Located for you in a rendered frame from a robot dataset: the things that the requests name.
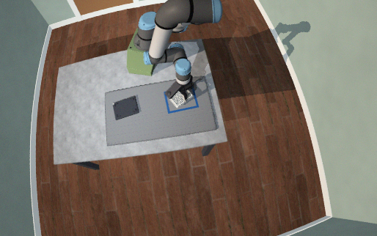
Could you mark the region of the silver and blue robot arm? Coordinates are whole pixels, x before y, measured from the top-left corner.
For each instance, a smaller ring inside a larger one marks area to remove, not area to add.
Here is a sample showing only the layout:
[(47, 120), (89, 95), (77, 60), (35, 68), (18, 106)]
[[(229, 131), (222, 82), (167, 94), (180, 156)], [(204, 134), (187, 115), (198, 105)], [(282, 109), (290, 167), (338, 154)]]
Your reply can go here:
[(144, 51), (144, 63), (173, 62), (175, 66), (177, 81), (165, 92), (169, 99), (183, 87), (179, 84), (187, 84), (191, 77), (191, 63), (184, 47), (176, 43), (166, 49), (171, 34), (184, 32), (190, 24), (218, 23), (222, 11), (220, 0), (167, 0), (157, 13), (146, 12), (139, 19), (133, 43)]

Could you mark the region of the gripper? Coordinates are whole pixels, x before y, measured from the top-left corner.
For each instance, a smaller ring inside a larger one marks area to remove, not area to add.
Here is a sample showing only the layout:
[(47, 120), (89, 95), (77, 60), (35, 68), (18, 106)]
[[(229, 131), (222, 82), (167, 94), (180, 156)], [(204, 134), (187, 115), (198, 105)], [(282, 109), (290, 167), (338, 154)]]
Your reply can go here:
[[(191, 75), (190, 81), (188, 82), (187, 85), (186, 85), (186, 84), (179, 84), (179, 83), (178, 83), (179, 85), (183, 86), (183, 87), (179, 90), (179, 92), (182, 94), (182, 96), (183, 96), (183, 101), (184, 101), (184, 102), (186, 102), (186, 101), (187, 101), (187, 98), (191, 95), (191, 92), (188, 93), (187, 90), (188, 90), (188, 89), (193, 89), (193, 88), (194, 88), (194, 83), (192, 82), (192, 78), (193, 78), (193, 76)], [(193, 86), (193, 87), (192, 87), (192, 86)], [(189, 87), (191, 87), (191, 88), (189, 88)]]

